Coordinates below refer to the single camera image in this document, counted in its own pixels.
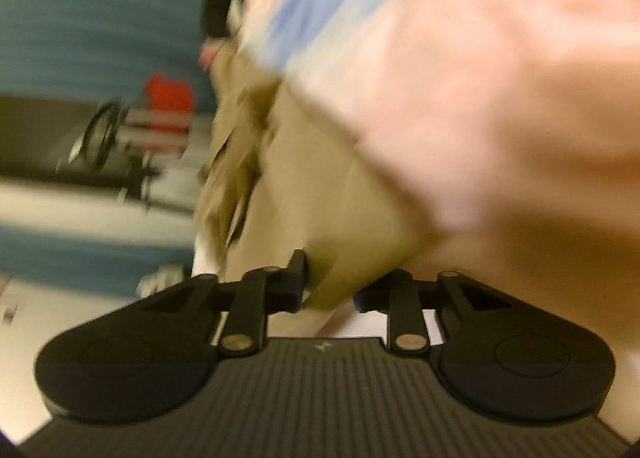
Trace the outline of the red fabric bag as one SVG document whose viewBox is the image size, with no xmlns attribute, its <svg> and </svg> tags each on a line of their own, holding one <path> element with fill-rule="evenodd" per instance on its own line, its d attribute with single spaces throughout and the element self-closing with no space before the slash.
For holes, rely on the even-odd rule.
<svg viewBox="0 0 640 458">
<path fill-rule="evenodd" d="M 195 111 L 191 85 L 153 74 L 145 84 L 145 96 L 152 114 L 152 129 L 186 133 Z"/>
</svg>

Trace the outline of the blue curtain left panel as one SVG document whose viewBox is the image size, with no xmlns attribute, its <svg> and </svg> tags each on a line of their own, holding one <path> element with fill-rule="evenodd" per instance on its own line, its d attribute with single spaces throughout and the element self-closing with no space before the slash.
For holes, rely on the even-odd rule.
<svg viewBox="0 0 640 458">
<path fill-rule="evenodd" d="M 191 247 L 121 244 L 1 228 L 3 274 L 63 289 L 133 296 L 140 280 L 158 267 L 189 268 L 192 261 Z"/>
</svg>

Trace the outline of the blue curtain right panel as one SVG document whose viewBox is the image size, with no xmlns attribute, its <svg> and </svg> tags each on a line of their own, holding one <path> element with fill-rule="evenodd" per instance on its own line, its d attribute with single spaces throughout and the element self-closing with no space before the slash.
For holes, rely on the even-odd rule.
<svg viewBox="0 0 640 458">
<path fill-rule="evenodd" d="M 1 0 L 1 89 L 134 100 L 160 74 L 211 108 L 201 40 L 201 0 Z"/>
</svg>

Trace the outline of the beige trench coat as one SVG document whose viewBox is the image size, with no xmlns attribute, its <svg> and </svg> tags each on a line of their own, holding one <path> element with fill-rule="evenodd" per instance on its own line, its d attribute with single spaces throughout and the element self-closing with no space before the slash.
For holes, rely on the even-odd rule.
<svg viewBox="0 0 640 458">
<path fill-rule="evenodd" d="M 431 214 L 292 83 L 227 40 L 209 69 L 218 109 L 195 209 L 201 248 L 224 280 L 306 254 L 302 311 L 274 335 L 331 337 L 350 298 L 420 259 L 442 235 Z"/>
</svg>

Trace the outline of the blue curtain panel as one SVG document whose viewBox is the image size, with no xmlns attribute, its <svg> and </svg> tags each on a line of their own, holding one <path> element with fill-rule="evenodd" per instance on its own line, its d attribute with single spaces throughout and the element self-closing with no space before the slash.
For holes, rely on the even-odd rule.
<svg viewBox="0 0 640 458">
<path fill-rule="evenodd" d="M 1 0 L 1 89 L 134 100 L 160 74 L 211 108 L 201 40 L 201 0 Z"/>
<path fill-rule="evenodd" d="M 158 267 L 189 268 L 192 261 L 191 247 L 121 244 L 1 228 L 3 274 L 63 289 L 133 296 L 140 280 Z"/>
</svg>

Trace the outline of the silver folding exercise bike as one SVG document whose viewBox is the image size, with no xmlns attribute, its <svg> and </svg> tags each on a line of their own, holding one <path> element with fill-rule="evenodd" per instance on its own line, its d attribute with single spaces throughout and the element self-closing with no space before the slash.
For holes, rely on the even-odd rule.
<svg viewBox="0 0 640 458">
<path fill-rule="evenodd" d="M 191 112 L 102 103 L 85 130 L 56 164 L 63 172 L 114 177 L 124 200 L 190 215 L 198 201 L 198 121 Z"/>
</svg>

